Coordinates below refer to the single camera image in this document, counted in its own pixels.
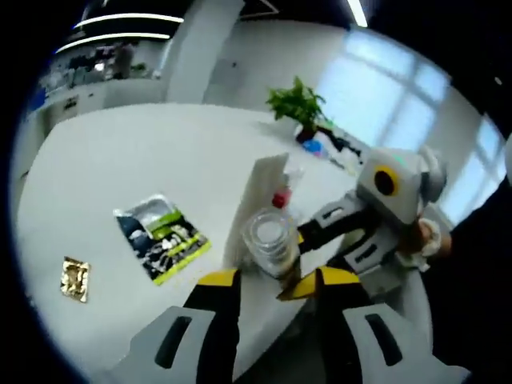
person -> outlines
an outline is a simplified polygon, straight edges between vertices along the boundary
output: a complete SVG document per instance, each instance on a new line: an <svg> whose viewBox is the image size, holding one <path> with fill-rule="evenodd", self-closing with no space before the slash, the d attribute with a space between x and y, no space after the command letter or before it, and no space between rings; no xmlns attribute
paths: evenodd
<svg viewBox="0 0 512 384"><path fill-rule="evenodd" d="M464 366L486 382L504 377L510 357L512 260L512 135L506 144L507 176L487 201L444 236L422 275L432 314L434 355ZM401 251L430 240L418 223Z"/></svg>
<svg viewBox="0 0 512 384"><path fill-rule="evenodd" d="M114 78L124 79L130 76L131 62L134 59L134 47L128 42L122 42L115 52Z"/></svg>

clear plastic container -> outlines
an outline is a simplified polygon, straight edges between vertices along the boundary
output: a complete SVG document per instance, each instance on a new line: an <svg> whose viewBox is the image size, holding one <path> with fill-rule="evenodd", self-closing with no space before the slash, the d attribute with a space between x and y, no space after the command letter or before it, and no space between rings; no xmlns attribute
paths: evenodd
<svg viewBox="0 0 512 384"><path fill-rule="evenodd" d="M254 262L274 278L285 276L299 256L297 228L282 210L257 212L242 228L242 237Z"/></svg>

yellow circle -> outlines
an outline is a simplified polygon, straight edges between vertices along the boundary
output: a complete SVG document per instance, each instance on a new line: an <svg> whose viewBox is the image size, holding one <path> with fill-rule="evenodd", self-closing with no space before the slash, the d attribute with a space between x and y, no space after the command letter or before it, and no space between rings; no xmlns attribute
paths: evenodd
<svg viewBox="0 0 512 384"><path fill-rule="evenodd" d="M376 166L375 173L377 172L384 172L391 178L391 181L393 182L393 193L388 196L396 196L400 186L398 174L388 166Z"/></svg>

white pillar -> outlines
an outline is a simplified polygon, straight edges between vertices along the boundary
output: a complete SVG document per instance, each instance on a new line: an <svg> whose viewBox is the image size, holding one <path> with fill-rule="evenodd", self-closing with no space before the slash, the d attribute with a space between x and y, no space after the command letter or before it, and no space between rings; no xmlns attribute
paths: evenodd
<svg viewBox="0 0 512 384"><path fill-rule="evenodd" d="M195 0L162 69L164 102L200 104L243 0Z"/></svg>

dark clothing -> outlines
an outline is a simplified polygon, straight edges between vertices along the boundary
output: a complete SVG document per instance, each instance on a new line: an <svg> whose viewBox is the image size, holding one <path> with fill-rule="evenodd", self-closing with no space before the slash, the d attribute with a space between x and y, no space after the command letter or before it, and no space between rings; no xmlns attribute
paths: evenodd
<svg viewBox="0 0 512 384"><path fill-rule="evenodd" d="M487 382L505 373L512 327L512 187L504 180L451 233L452 252L423 276L434 355Z"/></svg>

